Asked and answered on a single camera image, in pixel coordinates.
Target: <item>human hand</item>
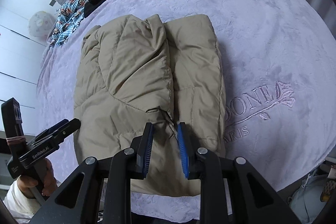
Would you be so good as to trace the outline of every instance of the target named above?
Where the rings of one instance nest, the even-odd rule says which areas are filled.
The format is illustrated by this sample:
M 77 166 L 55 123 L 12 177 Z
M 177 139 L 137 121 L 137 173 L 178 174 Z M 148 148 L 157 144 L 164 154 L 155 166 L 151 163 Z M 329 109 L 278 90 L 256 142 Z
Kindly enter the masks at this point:
M 47 158 L 44 159 L 47 163 L 47 173 L 44 177 L 44 188 L 42 190 L 42 195 L 50 196 L 56 189 L 57 183 L 56 179 L 54 178 L 54 170 L 51 164 L 51 161 Z M 19 176 L 16 181 L 18 188 L 27 198 L 34 198 L 33 193 L 31 192 L 30 188 L 35 187 L 38 185 L 37 180 L 28 177 L 28 176 Z

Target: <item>metal screw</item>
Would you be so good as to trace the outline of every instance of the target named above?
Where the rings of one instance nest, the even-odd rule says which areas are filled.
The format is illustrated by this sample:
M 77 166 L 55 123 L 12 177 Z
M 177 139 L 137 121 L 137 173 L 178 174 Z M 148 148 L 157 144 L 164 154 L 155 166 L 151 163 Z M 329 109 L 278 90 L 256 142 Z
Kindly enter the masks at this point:
M 238 163 L 238 164 L 245 164 L 246 163 L 246 159 L 244 159 L 243 157 L 238 157 L 238 158 L 236 158 L 236 162 Z
M 89 157 L 89 158 L 87 158 L 87 159 L 85 160 L 85 163 L 86 163 L 86 164 L 93 164 L 95 161 L 96 161 L 95 158 L 93 158 L 93 157 Z
M 204 154 L 208 153 L 208 150 L 204 147 L 200 147 L 199 149 L 197 149 L 197 152 L 201 155 L 204 155 Z
M 132 155 L 133 153 L 134 153 L 134 149 L 133 148 L 126 148 L 125 150 L 124 150 L 124 153 L 126 154 L 126 155 Z

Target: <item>finger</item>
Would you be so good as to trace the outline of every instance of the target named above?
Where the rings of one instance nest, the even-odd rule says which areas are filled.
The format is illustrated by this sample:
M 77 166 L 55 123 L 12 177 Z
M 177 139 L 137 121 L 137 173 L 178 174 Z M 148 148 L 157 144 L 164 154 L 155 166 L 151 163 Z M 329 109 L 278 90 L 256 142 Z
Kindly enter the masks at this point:
M 48 170 L 45 177 L 44 177 L 44 187 L 48 187 L 54 180 L 54 176 L 53 176 L 53 173 Z
M 53 165 L 51 164 L 51 161 L 47 158 L 45 158 L 45 161 L 47 163 L 47 169 L 51 171 L 52 176 L 54 176 L 54 169 L 53 169 Z
M 54 179 L 53 183 L 51 183 L 48 187 L 45 187 L 42 190 L 42 195 L 46 195 L 46 196 L 51 196 L 51 194 L 53 192 L 55 192 L 55 190 L 57 189 L 57 184 L 56 184 L 56 179 Z
M 38 181 L 28 176 L 20 176 L 17 184 L 24 188 L 32 188 L 38 185 Z

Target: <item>blue gripper pad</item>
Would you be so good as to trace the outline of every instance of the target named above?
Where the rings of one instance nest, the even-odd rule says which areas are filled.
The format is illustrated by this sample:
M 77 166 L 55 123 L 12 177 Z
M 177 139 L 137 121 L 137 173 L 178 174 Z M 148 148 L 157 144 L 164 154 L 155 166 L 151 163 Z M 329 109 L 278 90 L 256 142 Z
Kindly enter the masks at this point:
M 185 175 L 185 178 L 189 177 L 189 156 L 185 144 L 185 135 L 183 133 L 183 125 L 184 123 L 179 123 L 177 127 L 177 141 L 178 147 L 180 149 L 180 156 L 181 156 L 181 163 L 182 163 L 182 170 Z

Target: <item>rubber band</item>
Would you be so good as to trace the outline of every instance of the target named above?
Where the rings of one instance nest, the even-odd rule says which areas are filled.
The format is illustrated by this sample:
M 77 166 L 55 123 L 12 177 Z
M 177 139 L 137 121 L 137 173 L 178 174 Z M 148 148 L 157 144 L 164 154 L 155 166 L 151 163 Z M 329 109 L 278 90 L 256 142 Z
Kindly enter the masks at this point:
M 20 144 L 26 141 L 26 136 L 15 136 L 11 138 L 6 138 L 7 144 L 14 145 L 14 144 Z

